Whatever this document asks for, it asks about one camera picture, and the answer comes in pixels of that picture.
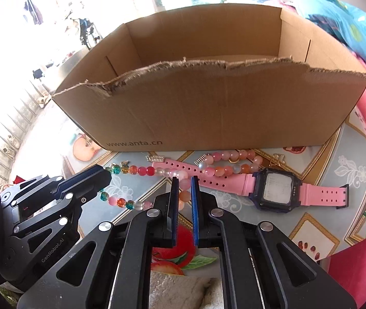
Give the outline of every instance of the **glass bead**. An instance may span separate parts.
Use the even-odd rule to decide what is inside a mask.
[[[123,174],[127,174],[130,171],[130,167],[129,165],[123,165],[122,167],[120,167],[120,170]]]
[[[136,209],[136,210],[143,210],[143,202],[142,201],[136,201],[136,202],[134,202],[134,209]]]
[[[241,172],[241,166],[239,164],[234,164],[233,165],[233,173],[234,174],[239,174]]]
[[[120,174],[121,167],[119,165],[114,165],[111,170],[112,170],[113,174]]]
[[[213,152],[211,155],[213,157],[213,161],[220,161],[221,160],[221,153]]]
[[[130,174],[137,174],[138,173],[138,167],[136,165],[131,165],[130,168],[129,168],[129,173]]]
[[[125,205],[126,205],[126,208],[128,210],[133,210],[134,209],[134,201],[133,200],[128,200]]]
[[[257,164],[252,164],[252,165],[250,166],[250,172],[251,172],[251,173],[258,172],[258,167],[259,167],[259,165],[257,165]]]
[[[214,173],[215,176],[220,177],[220,176],[223,176],[224,173],[225,173],[225,169],[223,167],[217,166],[215,168],[215,173]]]
[[[153,166],[149,166],[146,168],[146,174],[149,176],[149,177],[152,177],[154,174],[155,174],[155,168]]]
[[[117,200],[117,206],[119,206],[120,208],[124,208],[126,206],[126,199],[124,198],[119,198]]]
[[[178,168],[172,168],[170,177],[177,177],[177,174],[179,173],[179,171],[180,170]]]
[[[189,202],[192,198],[192,195],[186,191],[186,190],[182,190],[179,194],[179,200],[183,201],[183,202]]]
[[[143,210],[147,210],[151,208],[151,202],[150,201],[144,201],[143,202]]]
[[[180,170],[177,173],[177,178],[179,180],[187,179],[188,177],[189,177],[189,174],[186,171],[184,171],[184,170]]]
[[[263,162],[263,158],[261,156],[255,156],[253,159],[253,163],[257,164],[257,165],[261,165]]]
[[[208,164],[208,163],[206,163],[205,161],[201,161],[201,162],[199,163],[199,168],[200,168],[200,170],[205,170],[208,166],[209,166],[209,164]]]
[[[237,161],[238,160],[238,152],[236,150],[230,151],[230,160]]]
[[[227,165],[224,168],[225,168],[225,176],[230,176],[233,174],[233,167]]]
[[[161,167],[157,167],[156,171],[155,171],[155,175],[158,177],[162,177],[164,174],[164,169],[162,169]]]
[[[221,152],[221,158],[223,159],[223,160],[228,160],[229,158],[230,158],[230,152],[229,151],[223,151],[223,152]]]
[[[145,176],[146,175],[146,168],[144,166],[140,166],[138,168],[138,174],[141,176]]]
[[[170,177],[171,175],[171,169],[169,169],[168,167],[166,167],[164,170],[163,170],[163,176],[164,177]]]
[[[211,165],[214,162],[213,156],[211,155],[206,155],[206,158],[204,159],[204,161],[208,164]]]
[[[181,190],[189,190],[192,183],[189,179],[179,180],[179,188]]]
[[[244,160],[246,159],[248,156],[248,152],[246,150],[240,150],[238,152],[238,157],[241,159],[241,160]]]
[[[107,192],[101,192],[100,200],[107,201],[108,200],[108,193]]]
[[[256,156],[256,152],[254,152],[253,150],[249,150],[247,152],[248,159],[253,160],[255,156]]]
[[[208,177],[212,177],[215,173],[215,169],[213,167],[207,167],[204,170],[204,174],[206,174]]]
[[[117,197],[111,196],[108,198],[108,204],[117,205]]]
[[[184,208],[184,202],[182,200],[179,200],[179,211],[183,210]]]
[[[240,173],[250,174],[250,165],[248,165],[248,164],[241,165],[241,172]]]

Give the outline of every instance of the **pink watch strap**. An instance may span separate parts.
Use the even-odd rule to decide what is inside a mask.
[[[301,205],[343,207],[347,205],[347,189],[346,187],[322,187],[303,183],[300,186],[299,199]]]
[[[154,162],[153,167],[157,168],[178,168],[188,173],[189,177],[197,175],[199,185],[213,190],[221,190],[227,193],[234,193],[237,195],[249,196],[249,193],[254,191],[254,184],[256,178],[252,174],[236,174],[228,177],[212,176],[209,177],[199,169],[198,166],[182,163],[173,159],[165,159],[164,162]]]

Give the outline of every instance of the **cardboard box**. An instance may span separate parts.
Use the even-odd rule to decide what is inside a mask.
[[[215,4],[122,24],[54,100],[108,150],[238,149],[321,145],[365,88],[357,59],[310,21]]]

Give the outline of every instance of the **smartwatch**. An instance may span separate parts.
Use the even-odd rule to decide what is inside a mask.
[[[322,205],[337,209],[349,206],[349,185],[322,187],[303,183],[293,173],[265,168],[253,174],[209,177],[196,165],[173,159],[153,162],[153,167],[177,168],[197,175],[202,187],[248,196],[260,210],[290,212],[301,205]]]

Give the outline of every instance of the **watch screen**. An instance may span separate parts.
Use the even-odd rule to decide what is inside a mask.
[[[279,173],[269,173],[266,177],[263,199],[270,202],[288,204],[291,197],[293,179]]]

